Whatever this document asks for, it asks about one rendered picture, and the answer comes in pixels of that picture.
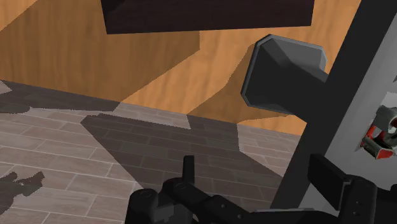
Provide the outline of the dark grey angular block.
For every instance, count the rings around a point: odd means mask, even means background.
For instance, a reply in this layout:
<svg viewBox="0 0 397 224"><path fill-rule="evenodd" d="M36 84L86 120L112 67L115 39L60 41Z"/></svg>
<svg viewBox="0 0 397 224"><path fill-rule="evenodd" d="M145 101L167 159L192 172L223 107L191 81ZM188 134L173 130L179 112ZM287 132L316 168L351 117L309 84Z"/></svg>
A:
<svg viewBox="0 0 397 224"><path fill-rule="evenodd" d="M269 34L254 44L240 94L250 107L304 120L328 78L326 63L322 46Z"/></svg>

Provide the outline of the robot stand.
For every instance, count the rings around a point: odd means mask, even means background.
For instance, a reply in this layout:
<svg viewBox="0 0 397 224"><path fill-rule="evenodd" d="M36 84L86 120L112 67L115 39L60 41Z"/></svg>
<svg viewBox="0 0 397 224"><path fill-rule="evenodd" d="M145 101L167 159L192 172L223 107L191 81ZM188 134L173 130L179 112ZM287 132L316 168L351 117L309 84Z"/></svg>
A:
<svg viewBox="0 0 397 224"><path fill-rule="evenodd" d="M310 26L315 0L101 0L108 34Z"/></svg>

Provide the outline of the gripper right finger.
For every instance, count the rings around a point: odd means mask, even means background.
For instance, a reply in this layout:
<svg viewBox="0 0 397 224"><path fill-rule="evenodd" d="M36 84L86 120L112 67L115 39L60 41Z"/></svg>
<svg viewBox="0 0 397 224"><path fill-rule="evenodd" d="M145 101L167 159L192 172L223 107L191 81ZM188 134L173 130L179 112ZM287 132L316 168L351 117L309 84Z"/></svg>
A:
<svg viewBox="0 0 397 224"><path fill-rule="evenodd" d="M310 156L307 178L339 212L337 224L397 224L397 184L390 190L379 188L346 174L320 154Z"/></svg>

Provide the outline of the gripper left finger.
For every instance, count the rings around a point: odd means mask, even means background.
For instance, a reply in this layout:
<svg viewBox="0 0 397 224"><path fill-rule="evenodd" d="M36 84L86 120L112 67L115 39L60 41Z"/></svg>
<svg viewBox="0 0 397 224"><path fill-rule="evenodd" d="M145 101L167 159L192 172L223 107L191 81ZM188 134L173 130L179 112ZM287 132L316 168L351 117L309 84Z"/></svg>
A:
<svg viewBox="0 0 397 224"><path fill-rule="evenodd" d="M195 186L195 158L183 159L180 178L164 181L160 192L143 188L130 195L125 224L250 224L253 214L220 195Z"/></svg>

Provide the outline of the red and grey toy figure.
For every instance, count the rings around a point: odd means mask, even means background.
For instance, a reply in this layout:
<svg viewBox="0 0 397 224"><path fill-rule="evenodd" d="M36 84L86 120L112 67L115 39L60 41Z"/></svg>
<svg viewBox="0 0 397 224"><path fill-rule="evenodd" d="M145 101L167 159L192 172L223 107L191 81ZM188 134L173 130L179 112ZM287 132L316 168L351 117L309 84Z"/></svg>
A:
<svg viewBox="0 0 397 224"><path fill-rule="evenodd" d="M378 108L360 147L376 160L397 156L397 107Z"/></svg>

